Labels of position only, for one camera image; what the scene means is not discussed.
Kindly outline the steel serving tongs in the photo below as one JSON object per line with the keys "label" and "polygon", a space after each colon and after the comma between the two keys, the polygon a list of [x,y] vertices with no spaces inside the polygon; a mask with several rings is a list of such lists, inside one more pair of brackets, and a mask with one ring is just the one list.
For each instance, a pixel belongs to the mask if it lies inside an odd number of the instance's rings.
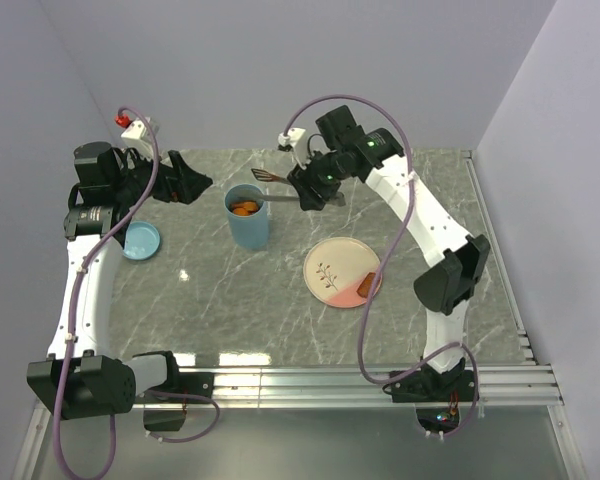
{"label": "steel serving tongs", "polygon": [[[291,183],[284,177],[268,172],[264,169],[252,168],[251,173],[254,178],[258,181],[265,183],[281,183],[287,186],[290,186]],[[249,200],[262,200],[268,202],[298,202],[299,198],[296,196],[290,195],[269,195],[262,192],[259,192],[257,189],[254,189],[253,186],[237,186],[236,194],[241,199],[249,199]],[[346,205],[346,199],[344,194],[341,192],[337,192],[335,196],[325,202],[326,205],[333,205],[337,207],[344,207]]]}

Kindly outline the light blue cylindrical container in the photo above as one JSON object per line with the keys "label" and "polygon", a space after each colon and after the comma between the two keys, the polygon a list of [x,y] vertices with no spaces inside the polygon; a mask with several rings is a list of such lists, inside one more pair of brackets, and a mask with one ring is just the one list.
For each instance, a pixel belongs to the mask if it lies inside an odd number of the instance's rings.
{"label": "light blue cylindrical container", "polygon": [[[266,246],[269,240],[268,204],[262,200],[244,200],[239,198],[236,194],[236,187],[247,185],[250,184],[239,184],[232,187],[225,195],[224,205],[228,216],[229,228],[236,244],[246,249],[260,250]],[[251,186],[262,192],[255,185]],[[255,201],[259,204],[260,210],[251,216],[234,215],[230,211],[230,205],[241,201]]]}

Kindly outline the light blue round lid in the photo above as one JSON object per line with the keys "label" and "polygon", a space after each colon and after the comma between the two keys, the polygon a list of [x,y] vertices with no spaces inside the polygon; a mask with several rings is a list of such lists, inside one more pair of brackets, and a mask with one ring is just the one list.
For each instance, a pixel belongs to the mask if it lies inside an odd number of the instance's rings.
{"label": "light blue round lid", "polygon": [[154,256],[160,246],[161,235],[154,225],[134,221],[126,231],[123,255],[132,261],[144,261]]}

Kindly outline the brown grilled meat piece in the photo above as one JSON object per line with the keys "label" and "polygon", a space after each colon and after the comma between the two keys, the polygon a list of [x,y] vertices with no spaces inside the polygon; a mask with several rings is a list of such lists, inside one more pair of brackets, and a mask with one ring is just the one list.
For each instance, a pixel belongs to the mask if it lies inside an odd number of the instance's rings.
{"label": "brown grilled meat piece", "polygon": [[379,288],[382,284],[382,279],[379,279],[376,287],[372,288],[375,277],[376,277],[376,273],[370,272],[364,277],[364,279],[358,285],[356,293],[360,298],[367,298],[369,296],[370,291],[372,291],[373,294],[377,293],[377,291],[379,290]]}

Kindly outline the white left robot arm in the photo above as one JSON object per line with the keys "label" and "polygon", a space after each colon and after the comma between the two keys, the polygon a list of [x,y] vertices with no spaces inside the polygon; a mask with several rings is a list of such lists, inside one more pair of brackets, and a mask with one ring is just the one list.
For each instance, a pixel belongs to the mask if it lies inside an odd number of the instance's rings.
{"label": "white left robot arm", "polygon": [[123,257],[122,220],[143,193],[164,203],[189,205],[208,189],[209,177],[189,167],[176,150],[155,165],[135,148],[91,142],[74,151],[78,176],[64,219],[68,273],[58,326],[42,361],[27,368],[36,397],[62,420],[117,415],[149,391],[160,402],[176,399],[183,379],[170,351],[111,355],[109,319],[113,284]]}

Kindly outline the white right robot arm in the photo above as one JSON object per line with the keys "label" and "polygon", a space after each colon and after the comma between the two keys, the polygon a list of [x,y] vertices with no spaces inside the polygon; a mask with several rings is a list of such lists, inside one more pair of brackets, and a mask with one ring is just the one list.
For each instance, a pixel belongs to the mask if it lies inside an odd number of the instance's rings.
{"label": "white right robot arm", "polygon": [[376,193],[401,220],[419,247],[427,270],[413,284],[426,313],[423,364],[412,370],[424,393],[435,400],[453,392],[468,356],[463,341],[466,315],[481,280],[491,245],[472,235],[441,205],[413,168],[411,150],[399,129],[370,132],[347,106],[316,122],[327,150],[310,148],[306,130],[288,123],[278,136],[280,149],[295,161],[287,179],[304,211],[319,211],[339,195],[341,183],[356,178]]}

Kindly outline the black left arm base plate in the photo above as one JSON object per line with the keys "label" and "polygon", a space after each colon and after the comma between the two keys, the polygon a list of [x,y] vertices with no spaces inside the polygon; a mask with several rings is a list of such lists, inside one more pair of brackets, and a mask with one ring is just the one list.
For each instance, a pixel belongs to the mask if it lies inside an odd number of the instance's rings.
{"label": "black left arm base plate", "polygon": [[203,404],[212,398],[214,384],[212,372],[180,372],[162,385],[151,387],[145,394],[161,402]]}

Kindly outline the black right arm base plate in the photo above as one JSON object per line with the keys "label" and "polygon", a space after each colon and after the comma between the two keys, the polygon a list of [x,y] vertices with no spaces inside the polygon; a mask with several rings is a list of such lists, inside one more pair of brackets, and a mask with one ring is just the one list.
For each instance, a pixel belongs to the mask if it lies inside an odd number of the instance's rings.
{"label": "black right arm base plate", "polygon": [[451,400],[471,402],[475,386],[472,370],[443,375],[434,370],[424,370],[385,384],[382,390],[393,403],[449,403]]}

